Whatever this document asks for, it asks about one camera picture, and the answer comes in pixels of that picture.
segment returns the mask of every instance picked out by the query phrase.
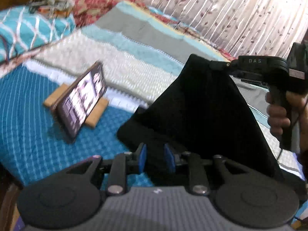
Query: black cloth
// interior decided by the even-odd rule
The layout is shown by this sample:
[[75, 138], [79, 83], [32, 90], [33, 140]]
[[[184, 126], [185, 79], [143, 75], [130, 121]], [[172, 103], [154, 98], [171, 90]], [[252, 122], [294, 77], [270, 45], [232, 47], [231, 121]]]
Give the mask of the black cloth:
[[195, 152], [203, 159], [223, 155], [280, 182], [285, 180], [233, 80], [193, 54], [168, 89], [147, 110], [138, 108], [117, 136], [132, 151], [141, 142], [147, 144], [150, 177], [164, 174], [163, 146], [170, 143], [178, 151]]

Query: smartphone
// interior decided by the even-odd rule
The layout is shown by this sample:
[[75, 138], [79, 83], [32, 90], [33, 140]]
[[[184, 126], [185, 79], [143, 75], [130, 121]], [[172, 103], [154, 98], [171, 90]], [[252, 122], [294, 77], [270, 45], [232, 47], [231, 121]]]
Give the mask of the smartphone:
[[98, 100], [105, 94], [103, 64], [97, 61], [51, 105], [56, 123], [73, 142]]

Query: red blanket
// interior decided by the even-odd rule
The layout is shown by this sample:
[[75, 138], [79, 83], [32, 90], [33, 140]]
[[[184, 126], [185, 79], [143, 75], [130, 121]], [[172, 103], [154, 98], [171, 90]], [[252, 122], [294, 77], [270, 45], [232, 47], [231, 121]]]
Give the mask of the red blanket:
[[[82, 27], [96, 22], [101, 16], [106, 14], [121, 1], [133, 2], [138, 7], [149, 11], [147, 6], [140, 0], [75, 0], [73, 14], [76, 26]], [[174, 21], [161, 15], [151, 14], [164, 23], [174, 23]]]

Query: beige curtain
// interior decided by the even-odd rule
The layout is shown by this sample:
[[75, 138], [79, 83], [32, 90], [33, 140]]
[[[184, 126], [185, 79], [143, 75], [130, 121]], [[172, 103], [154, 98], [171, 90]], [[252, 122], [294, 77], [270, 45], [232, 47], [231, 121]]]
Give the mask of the beige curtain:
[[308, 28], [308, 0], [143, 0], [233, 56], [286, 58]]

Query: person's arm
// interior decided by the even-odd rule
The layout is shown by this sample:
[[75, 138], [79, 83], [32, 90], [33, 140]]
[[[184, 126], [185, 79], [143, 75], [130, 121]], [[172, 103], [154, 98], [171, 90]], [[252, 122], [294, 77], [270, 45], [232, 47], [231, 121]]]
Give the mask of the person's arm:
[[[308, 178], [308, 106], [306, 97], [291, 92], [286, 93], [287, 101], [301, 115], [299, 116], [300, 125], [300, 148], [301, 153], [298, 155], [298, 161], [303, 165], [303, 173]], [[286, 117], [285, 108], [274, 105], [270, 93], [267, 93], [265, 100], [269, 103], [267, 113], [269, 115], [268, 124], [271, 126], [271, 134], [279, 137], [285, 127], [290, 126], [290, 120]]]

